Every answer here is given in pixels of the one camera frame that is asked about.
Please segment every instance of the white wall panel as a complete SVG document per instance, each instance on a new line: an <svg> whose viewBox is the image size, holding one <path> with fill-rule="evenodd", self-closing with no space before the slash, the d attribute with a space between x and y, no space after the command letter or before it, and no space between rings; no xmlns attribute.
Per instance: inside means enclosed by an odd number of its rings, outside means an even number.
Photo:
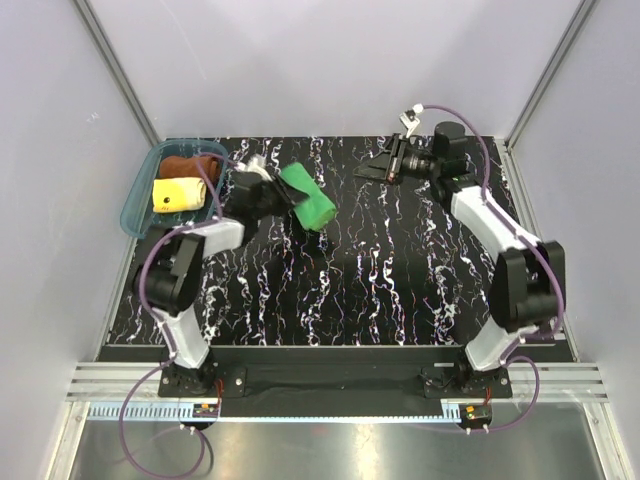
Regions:
<svg viewBox="0 0 640 480"><path fill-rule="evenodd" d="M0 8L0 478L33 480L100 340L147 145L66 0Z"/></svg>
<svg viewBox="0 0 640 480"><path fill-rule="evenodd" d="M162 137L389 134L417 102L506 135L578 3L92 0Z"/></svg>
<svg viewBox="0 0 640 480"><path fill-rule="evenodd" d="M640 3L599 2L516 157L545 239L567 255L567 311L640 472Z"/></svg>

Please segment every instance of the brown cloth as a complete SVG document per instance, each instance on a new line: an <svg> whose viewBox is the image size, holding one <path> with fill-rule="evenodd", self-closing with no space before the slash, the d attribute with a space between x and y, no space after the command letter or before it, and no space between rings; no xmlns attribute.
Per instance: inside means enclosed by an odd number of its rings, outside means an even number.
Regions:
<svg viewBox="0 0 640 480"><path fill-rule="evenodd" d="M184 177L198 177L202 178L196 162L200 161L204 171L207 173L211 182L215 185L220 177L220 164L213 157L179 157L172 155L160 162L160 168L158 169L158 178L184 178Z"/></svg>

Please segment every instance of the plastic tray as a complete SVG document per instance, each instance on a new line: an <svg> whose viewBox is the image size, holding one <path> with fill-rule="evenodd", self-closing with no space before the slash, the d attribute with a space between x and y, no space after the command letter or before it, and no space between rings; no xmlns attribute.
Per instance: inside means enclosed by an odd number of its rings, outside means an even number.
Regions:
<svg viewBox="0 0 640 480"><path fill-rule="evenodd" d="M184 225L187 222L198 222L211 217L215 210L211 195L207 195L205 206L193 212L154 213L151 191L153 181L158 174L160 162L171 155L193 157L203 153L217 153L229 156L227 150L218 142L192 138L177 138L164 141L151 149L145 158L142 168L133 182L127 201L120 214L120 226L127 235L144 238L153 224L163 223L171 226Z"/></svg>

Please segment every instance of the green object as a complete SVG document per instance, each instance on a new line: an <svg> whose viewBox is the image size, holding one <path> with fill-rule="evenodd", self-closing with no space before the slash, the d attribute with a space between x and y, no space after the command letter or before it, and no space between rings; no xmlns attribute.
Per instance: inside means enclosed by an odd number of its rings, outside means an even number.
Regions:
<svg viewBox="0 0 640 480"><path fill-rule="evenodd" d="M320 231L336 216L336 206L307 173L302 164L293 163L282 169L280 178L284 182L309 195L309 198L293 208L305 230Z"/></svg>

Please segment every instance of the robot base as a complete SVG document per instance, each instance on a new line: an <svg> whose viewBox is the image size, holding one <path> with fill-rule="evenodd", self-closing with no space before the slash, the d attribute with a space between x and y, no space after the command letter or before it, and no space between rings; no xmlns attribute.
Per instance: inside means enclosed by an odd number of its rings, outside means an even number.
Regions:
<svg viewBox="0 0 640 480"><path fill-rule="evenodd" d="M513 392L505 368L493 372L476 372L465 383L459 381L459 367L425 367L421 370L426 398L485 399L491 388L491 398L511 398Z"/></svg>
<svg viewBox="0 0 640 480"><path fill-rule="evenodd" d="M162 370L159 397L202 397L207 394L217 396L215 389L216 364L213 353L209 352L200 368L184 368L175 363Z"/></svg>

